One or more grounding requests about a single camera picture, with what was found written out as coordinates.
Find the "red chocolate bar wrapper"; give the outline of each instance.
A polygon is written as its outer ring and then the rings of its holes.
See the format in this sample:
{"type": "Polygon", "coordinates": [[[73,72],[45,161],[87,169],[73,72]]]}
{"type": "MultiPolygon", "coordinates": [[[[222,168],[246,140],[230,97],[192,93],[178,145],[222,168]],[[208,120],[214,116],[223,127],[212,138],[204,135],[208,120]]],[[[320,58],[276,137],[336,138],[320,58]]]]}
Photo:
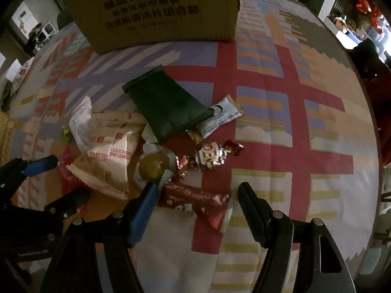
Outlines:
{"type": "Polygon", "coordinates": [[[196,214],[212,228],[224,233],[232,214],[229,194],[215,194],[181,183],[167,182],[159,206],[196,214]]]}

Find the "round table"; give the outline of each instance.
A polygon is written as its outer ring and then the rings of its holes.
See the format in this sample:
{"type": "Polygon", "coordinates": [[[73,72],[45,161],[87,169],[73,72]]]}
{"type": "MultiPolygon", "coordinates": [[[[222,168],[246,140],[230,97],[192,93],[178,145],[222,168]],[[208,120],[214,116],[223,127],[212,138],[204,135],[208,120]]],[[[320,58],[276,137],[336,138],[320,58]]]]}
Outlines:
{"type": "MultiPolygon", "coordinates": [[[[68,25],[37,54],[12,103],[3,159],[60,156],[61,127],[86,95],[96,110],[134,111],[121,86],[160,64],[205,106],[229,94],[246,111],[206,140],[232,139],[245,146],[241,155],[211,171],[191,171],[185,183],[235,195],[247,181],[290,218],[323,219],[354,276],[378,199],[373,121],[342,46],[291,0],[243,0],[236,42],[165,42],[98,55],[78,27],[68,25]]],[[[186,135],[165,146],[182,154],[195,149],[186,135]]],[[[76,157],[77,146],[70,148],[76,157]]],[[[56,171],[50,171],[27,179],[16,201],[42,210],[60,195],[56,171]]],[[[94,191],[84,217],[102,219],[125,203],[94,191]]],[[[248,292],[264,257],[237,201],[224,235],[194,216],[156,208],[132,252],[145,292],[248,292]]],[[[103,260],[99,251],[100,265],[103,260]]],[[[286,292],[297,260],[293,250],[286,292]]]]}

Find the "dark green snack bag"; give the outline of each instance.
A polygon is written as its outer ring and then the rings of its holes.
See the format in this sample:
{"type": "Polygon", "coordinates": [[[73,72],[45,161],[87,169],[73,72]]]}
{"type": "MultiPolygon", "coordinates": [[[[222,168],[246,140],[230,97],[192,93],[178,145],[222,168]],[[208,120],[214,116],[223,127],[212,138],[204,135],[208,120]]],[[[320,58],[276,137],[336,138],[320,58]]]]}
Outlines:
{"type": "Polygon", "coordinates": [[[129,81],[122,89],[146,118],[159,143],[213,115],[168,76],[162,66],[129,81]]]}

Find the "cardboard box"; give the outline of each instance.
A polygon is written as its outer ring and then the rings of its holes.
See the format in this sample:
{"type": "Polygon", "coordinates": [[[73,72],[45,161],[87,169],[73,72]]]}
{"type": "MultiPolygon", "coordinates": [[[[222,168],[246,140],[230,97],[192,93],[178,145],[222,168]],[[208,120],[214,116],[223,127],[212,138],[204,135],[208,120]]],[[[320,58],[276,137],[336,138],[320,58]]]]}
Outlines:
{"type": "Polygon", "coordinates": [[[152,42],[233,40],[240,0],[63,0],[99,54],[152,42]]]}

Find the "bolt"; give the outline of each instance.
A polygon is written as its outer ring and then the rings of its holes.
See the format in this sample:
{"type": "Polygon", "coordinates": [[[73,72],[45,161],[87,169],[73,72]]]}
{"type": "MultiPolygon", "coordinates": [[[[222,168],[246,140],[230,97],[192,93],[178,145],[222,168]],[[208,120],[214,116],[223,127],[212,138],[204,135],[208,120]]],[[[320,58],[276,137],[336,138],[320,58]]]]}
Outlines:
{"type": "Polygon", "coordinates": [[[114,218],[121,218],[124,215],[124,212],[122,210],[116,210],[113,212],[113,217],[114,218]]]}
{"type": "Polygon", "coordinates": [[[322,219],[320,219],[320,218],[314,218],[313,222],[314,222],[314,224],[317,225],[317,226],[323,225],[323,221],[322,221],[322,219]]]}
{"type": "Polygon", "coordinates": [[[72,223],[75,225],[75,226],[79,226],[81,225],[81,223],[83,222],[83,219],[81,219],[80,217],[77,217],[75,218],[72,223]]]}
{"type": "Polygon", "coordinates": [[[282,217],[284,217],[284,214],[279,210],[275,210],[273,211],[273,217],[277,219],[281,219],[282,217]]]}
{"type": "Polygon", "coordinates": [[[48,234],[48,239],[49,239],[49,241],[54,241],[55,240],[55,235],[54,234],[48,234]]]}

